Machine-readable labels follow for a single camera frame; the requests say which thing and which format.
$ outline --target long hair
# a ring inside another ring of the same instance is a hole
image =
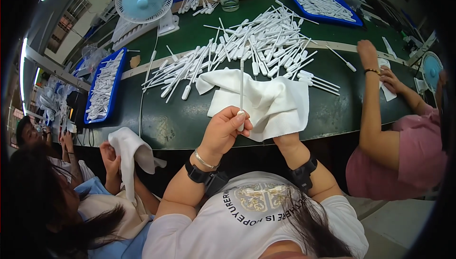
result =
[[[88,249],[99,248],[122,238],[113,233],[121,222],[125,209],[118,205],[85,222],[68,223],[64,189],[57,174],[71,175],[53,165],[47,155],[45,144],[24,145],[10,159],[11,184],[17,193],[16,209],[30,228],[36,240],[48,249],[68,257],[87,254]],[[90,191],[79,194],[84,200]],[[57,232],[47,225],[61,226]]]
[[[311,203],[308,196],[296,189],[298,197],[288,188],[288,196],[284,201],[284,210],[292,211],[288,217],[296,234],[300,237],[308,254],[320,257],[353,257],[348,246],[334,236],[329,229],[328,215],[320,203],[320,213]]]

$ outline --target green table surface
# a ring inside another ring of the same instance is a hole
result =
[[[175,52],[184,52],[194,49],[197,45],[203,46],[208,39],[214,38],[216,30],[205,28],[202,25],[219,26],[221,17],[225,27],[241,23],[244,19],[252,20],[259,13],[265,11],[270,5],[276,6],[275,0],[241,0],[239,10],[231,13],[222,11],[217,7],[212,15],[197,15],[193,17],[192,11],[179,15],[180,29],[174,33],[162,36],[157,42],[157,57],[169,56],[166,45]],[[292,0],[281,0],[286,6],[299,13],[299,8]],[[390,42],[398,57],[404,58],[402,51],[403,41],[399,33],[391,27],[381,28],[373,23],[365,21],[367,30],[361,27],[344,27],[320,23],[316,25],[304,22],[301,33],[315,40],[326,40],[356,45],[360,39],[369,39],[379,51],[386,52],[382,36]],[[127,53],[128,60],[135,56],[141,56],[141,64],[149,62],[156,41],[156,30],[152,30],[127,45],[128,49],[140,50],[141,52]],[[306,70],[317,77],[333,82],[341,87],[340,97],[327,93],[317,88],[309,88],[310,112],[309,121],[304,131],[300,132],[301,140],[309,140],[319,137],[338,135],[356,131],[360,128],[362,96],[364,91],[364,73],[358,54],[355,52],[339,51],[340,55],[353,64],[359,70],[353,73],[345,63],[329,50],[319,50],[314,56],[315,60],[306,66]],[[229,66],[238,68],[239,62],[220,64],[219,69]],[[413,76],[415,70],[397,62],[391,62],[391,67],[397,77],[407,86],[414,88]],[[129,63],[124,71],[129,70]],[[245,71],[252,73],[251,61],[245,63]],[[97,131],[96,142],[107,139],[110,132],[120,127],[127,126],[138,133],[139,111],[141,102],[141,87],[145,73],[122,80],[117,92],[117,99],[113,115],[105,122],[89,125]],[[258,76],[259,81],[267,81],[268,78]],[[160,98],[159,87],[151,88],[144,94],[142,108],[142,133],[141,137],[148,142],[153,149],[194,149],[203,137],[205,128],[210,120],[207,116],[215,89],[198,95],[193,86],[186,101],[181,96],[186,84],[179,84],[170,102]],[[382,123],[394,122],[404,115],[411,114],[405,100],[398,96],[390,102],[385,101],[383,93],[380,93]],[[263,144],[271,144],[272,140],[266,140]],[[235,146],[253,146],[262,143],[254,142],[245,137],[238,137]]]

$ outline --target fan cord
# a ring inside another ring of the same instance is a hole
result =
[[[157,42],[158,42],[158,29],[160,26],[157,27],[157,38],[155,39],[155,45],[154,45],[154,50],[152,50],[152,54],[154,54],[155,49],[157,48]],[[140,105],[140,119],[139,119],[139,127],[138,127],[138,135],[141,137],[141,131],[142,131],[142,103],[143,103],[143,98],[144,98],[144,92],[146,90],[143,90],[143,93],[141,95],[141,105]]]

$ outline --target white cloth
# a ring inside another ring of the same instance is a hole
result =
[[[391,64],[390,64],[390,61],[389,60],[386,60],[384,58],[381,58],[381,57],[378,57],[377,59],[378,63],[379,63],[379,67],[384,65],[386,67],[388,67],[389,69],[391,69]],[[383,94],[385,94],[385,99],[387,102],[391,101],[392,99],[396,98],[397,95],[394,94],[393,92],[391,92],[386,86],[385,84],[383,84],[382,81],[379,81],[379,89],[382,88],[383,90]]]
[[[219,86],[209,107],[212,117],[228,106],[239,107],[240,70],[215,70],[198,77],[196,87],[200,95]],[[309,119],[309,87],[305,82],[278,77],[259,82],[244,73],[242,108],[250,115],[254,129],[250,139],[265,139],[303,131]]]
[[[256,259],[268,246],[281,240],[294,241],[305,252],[287,219],[295,211],[284,211],[282,207],[287,187],[297,194],[296,186],[275,174],[256,171],[235,177],[208,199],[193,221],[182,214],[154,219],[142,258]],[[315,201],[308,200],[323,214]],[[333,234],[349,246],[355,257],[362,258],[369,244],[348,200],[332,196],[321,205]]]
[[[71,163],[68,163],[66,161],[63,161],[63,160],[60,160],[57,158],[53,158],[53,157],[49,157],[49,160],[55,166],[58,166],[58,167],[64,169],[66,172],[68,172],[68,173],[65,173],[64,176],[66,177],[66,180],[68,181],[68,183],[71,183]],[[79,167],[81,168],[83,182],[85,182],[89,179],[92,179],[95,176],[95,174],[92,172],[92,170],[90,170],[90,168],[87,167],[84,160],[79,160],[78,163],[79,163]]]
[[[116,155],[120,154],[120,172],[125,184],[127,199],[134,199],[134,162],[149,174],[155,173],[155,167],[164,168],[166,161],[154,158],[152,148],[128,127],[122,127],[108,135],[109,144],[114,148]]]

